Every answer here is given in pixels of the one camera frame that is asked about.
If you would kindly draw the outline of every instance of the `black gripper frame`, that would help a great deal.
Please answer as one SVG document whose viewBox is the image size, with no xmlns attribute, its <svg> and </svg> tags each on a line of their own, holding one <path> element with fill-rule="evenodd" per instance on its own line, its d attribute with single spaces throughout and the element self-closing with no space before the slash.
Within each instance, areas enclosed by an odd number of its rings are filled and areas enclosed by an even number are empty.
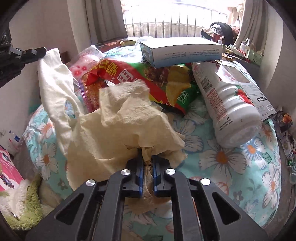
<svg viewBox="0 0 296 241">
<path fill-rule="evenodd" d="M 159 156 L 153 156 L 152 162 L 155 195 L 172 198 L 174 240 L 201 241 L 202 236 L 204 241 L 269 240 L 214 183 L 169 172 L 169 161 Z M 25 241 L 120 241 L 124 198 L 142 195 L 141 151 L 126 169 L 130 174 L 118 171 L 109 180 L 85 182 L 30 230 Z"/>
<path fill-rule="evenodd" d="M 13 48 L 12 44 L 0 46 L 0 88 L 10 80 L 20 75 L 26 64 L 43 58 L 46 48 L 21 50 Z"/>
</svg>

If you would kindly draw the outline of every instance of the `green plush toy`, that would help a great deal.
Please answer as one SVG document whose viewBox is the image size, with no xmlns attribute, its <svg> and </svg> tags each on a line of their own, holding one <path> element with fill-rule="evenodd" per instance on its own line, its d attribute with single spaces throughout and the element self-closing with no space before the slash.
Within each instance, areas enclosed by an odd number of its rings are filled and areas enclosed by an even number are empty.
<svg viewBox="0 0 296 241">
<path fill-rule="evenodd" d="M 35 176 L 31 185 L 27 188 L 24 213 L 20 218 L 13 215 L 3 215 L 13 230 L 30 230 L 36 226 L 43 218 L 42 208 L 38 198 L 38 187 L 40 186 L 42 178 L 40 175 Z M 0 192 L 2 196 L 9 195 L 7 192 Z"/>
</svg>

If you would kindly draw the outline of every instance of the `green basket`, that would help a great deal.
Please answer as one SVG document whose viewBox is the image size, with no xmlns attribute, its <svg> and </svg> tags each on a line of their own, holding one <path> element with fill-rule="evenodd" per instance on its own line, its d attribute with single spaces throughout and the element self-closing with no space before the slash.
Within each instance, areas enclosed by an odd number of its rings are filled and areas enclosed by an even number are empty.
<svg viewBox="0 0 296 241">
<path fill-rule="evenodd" d="M 256 53 L 254 50 L 249 50 L 248 51 L 248 55 L 247 55 L 247 58 L 249 60 L 251 60 L 253 63 L 255 63 L 256 65 L 259 65 L 261 64 L 261 61 L 263 59 L 263 56 Z"/>
</svg>

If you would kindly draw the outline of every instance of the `plastic bag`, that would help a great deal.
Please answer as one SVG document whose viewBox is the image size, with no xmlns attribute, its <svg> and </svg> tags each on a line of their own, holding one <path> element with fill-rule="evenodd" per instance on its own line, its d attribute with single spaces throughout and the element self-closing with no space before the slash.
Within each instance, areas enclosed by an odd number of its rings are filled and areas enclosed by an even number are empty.
<svg viewBox="0 0 296 241">
<path fill-rule="evenodd" d="M 98 80 L 91 85 L 85 85 L 85 79 L 82 77 L 79 79 L 79 86 L 81 90 L 81 95 L 84 103 L 86 104 L 89 113 L 98 109 L 99 106 L 99 89 L 108 87 L 104 80 Z"/>
<path fill-rule="evenodd" d="M 80 52 L 76 57 L 67 64 L 74 78 L 79 79 L 85 73 L 90 71 L 101 58 L 105 55 L 92 45 L 82 52 Z"/>
<path fill-rule="evenodd" d="M 101 79 L 114 84 L 143 80 L 150 89 L 150 100 L 176 107 L 184 114 L 199 93 L 190 63 L 156 69 L 134 46 L 115 48 L 105 54 L 107 56 L 82 77 L 86 86 Z"/>
</svg>

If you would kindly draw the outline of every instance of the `water bottle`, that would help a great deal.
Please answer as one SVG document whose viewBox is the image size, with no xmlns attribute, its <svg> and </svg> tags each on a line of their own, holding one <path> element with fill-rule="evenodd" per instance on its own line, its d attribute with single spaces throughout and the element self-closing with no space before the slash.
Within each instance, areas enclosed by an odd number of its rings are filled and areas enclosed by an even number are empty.
<svg viewBox="0 0 296 241">
<path fill-rule="evenodd" d="M 9 131 L 9 133 L 10 133 L 11 140 L 15 140 L 16 142 L 20 141 L 20 138 L 18 137 L 18 135 L 14 134 L 12 131 Z"/>
</svg>

